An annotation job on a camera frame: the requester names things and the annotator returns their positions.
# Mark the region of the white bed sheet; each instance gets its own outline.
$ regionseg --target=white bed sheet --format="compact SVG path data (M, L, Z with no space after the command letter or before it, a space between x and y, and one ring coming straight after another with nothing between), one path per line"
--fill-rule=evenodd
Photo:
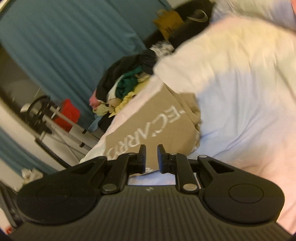
M201 140L189 157L205 154L276 183L285 194L278 223L296 232L294 46L294 33L260 19L229 17L212 25L157 64L149 85L114 118L85 160L103 155L105 136L161 83L175 92L194 92L201 111ZM129 183L167 185L174 177L155 172Z

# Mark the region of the yellow paper bag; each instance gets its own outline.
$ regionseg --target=yellow paper bag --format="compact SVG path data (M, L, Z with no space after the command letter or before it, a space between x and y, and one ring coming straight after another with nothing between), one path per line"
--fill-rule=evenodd
M168 40L172 32L184 24L180 15L174 10L166 11L162 9L158 11L157 15L158 19L155 19L153 22L162 33L165 40Z

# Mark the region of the bed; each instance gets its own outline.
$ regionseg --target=bed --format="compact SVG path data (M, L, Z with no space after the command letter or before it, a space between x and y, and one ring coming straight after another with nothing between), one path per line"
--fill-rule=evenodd
M294 233L296 21L291 2L225 0L212 16L209 28L155 66L150 83L117 114L84 161L103 155L106 136L163 83L175 92L193 92L202 124L200 146L189 158L209 155L276 183L285 194L278 223ZM174 182L173 175L159 172L129 180L130 185Z

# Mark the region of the green cloth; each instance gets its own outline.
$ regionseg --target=green cloth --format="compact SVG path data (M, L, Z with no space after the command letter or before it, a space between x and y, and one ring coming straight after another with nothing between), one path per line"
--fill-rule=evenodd
M142 72L143 68L140 65L134 70L125 73L117 84L115 96L117 98L123 99L129 92L133 91L135 86L138 84L138 78L135 76L135 74L140 74Z

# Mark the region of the metal pin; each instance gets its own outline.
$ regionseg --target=metal pin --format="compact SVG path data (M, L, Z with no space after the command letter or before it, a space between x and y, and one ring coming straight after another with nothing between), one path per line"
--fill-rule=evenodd
M117 189L117 186L113 183L107 183L103 186L103 190L106 192L112 192Z
M186 183L183 186L183 189L188 192L192 192L198 189L198 186L193 183Z

